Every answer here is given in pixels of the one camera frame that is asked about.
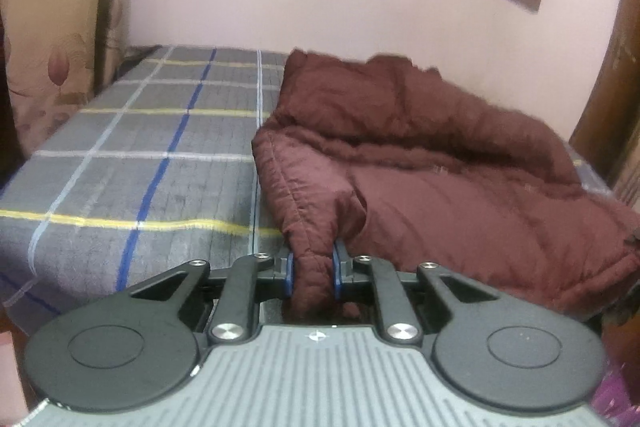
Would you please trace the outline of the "brown wooden door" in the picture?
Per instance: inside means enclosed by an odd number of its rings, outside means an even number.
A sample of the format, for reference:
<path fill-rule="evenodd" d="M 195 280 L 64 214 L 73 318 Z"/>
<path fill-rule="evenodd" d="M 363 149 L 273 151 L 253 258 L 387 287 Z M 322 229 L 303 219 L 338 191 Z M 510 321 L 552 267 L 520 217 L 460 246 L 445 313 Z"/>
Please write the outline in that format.
<path fill-rule="evenodd" d="M 634 205 L 639 198 L 639 0 L 620 0 L 608 49 L 570 145 Z"/>

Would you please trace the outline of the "grey plaid bed sheet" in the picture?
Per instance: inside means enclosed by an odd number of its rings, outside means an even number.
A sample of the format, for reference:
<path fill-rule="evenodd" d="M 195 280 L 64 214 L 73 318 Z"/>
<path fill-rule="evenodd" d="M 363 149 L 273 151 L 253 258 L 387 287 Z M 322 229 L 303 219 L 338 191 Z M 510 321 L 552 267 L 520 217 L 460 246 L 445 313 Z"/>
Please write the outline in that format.
<path fill-rule="evenodd" d="M 43 144 L 1 195 L 1 301 L 26 333 L 192 258 L 288 246 L 252 142 L 290 54 L 161 48 Z"/>

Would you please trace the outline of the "floral beige curtain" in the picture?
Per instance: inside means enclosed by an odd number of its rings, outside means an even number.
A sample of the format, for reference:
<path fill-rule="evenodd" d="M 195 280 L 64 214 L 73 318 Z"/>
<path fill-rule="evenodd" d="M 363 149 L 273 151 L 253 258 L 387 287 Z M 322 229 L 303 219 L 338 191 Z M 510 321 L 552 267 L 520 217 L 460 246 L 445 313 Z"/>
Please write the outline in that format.
<path fill-rule="evenodd" d="M 25 155 L 114 79 L 125 0 L 1 0 L 6 80 Z"/>

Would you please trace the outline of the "purple cloth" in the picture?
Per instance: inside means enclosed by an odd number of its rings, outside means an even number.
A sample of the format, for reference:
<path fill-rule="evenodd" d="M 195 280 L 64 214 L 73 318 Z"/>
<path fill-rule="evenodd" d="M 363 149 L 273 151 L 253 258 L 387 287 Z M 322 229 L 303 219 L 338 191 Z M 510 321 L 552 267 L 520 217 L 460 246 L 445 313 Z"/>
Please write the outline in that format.
<path fill-rule="evenodd" d="M 611 359 L 606 361 L 604 376 L 590 404 L 610 426 L 640 426 L 639 407 L 631 402 L 622 367 Z"/>

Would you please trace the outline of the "maroon puffer jacket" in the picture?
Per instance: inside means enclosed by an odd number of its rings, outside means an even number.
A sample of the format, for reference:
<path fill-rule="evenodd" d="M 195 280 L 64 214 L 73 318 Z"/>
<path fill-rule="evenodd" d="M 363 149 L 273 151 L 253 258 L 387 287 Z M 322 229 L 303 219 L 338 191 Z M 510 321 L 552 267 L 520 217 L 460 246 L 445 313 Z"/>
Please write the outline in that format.
<path fill-rule="evenodd" d="M 256 132 L 262 197 L 293 251 L 293 317 L 340 311 L 332 251 L 435 262 L 588 319 L 639 300 L 639 217 L 582 186 L 544 122 L 408 58 L 296 50 Z"/>

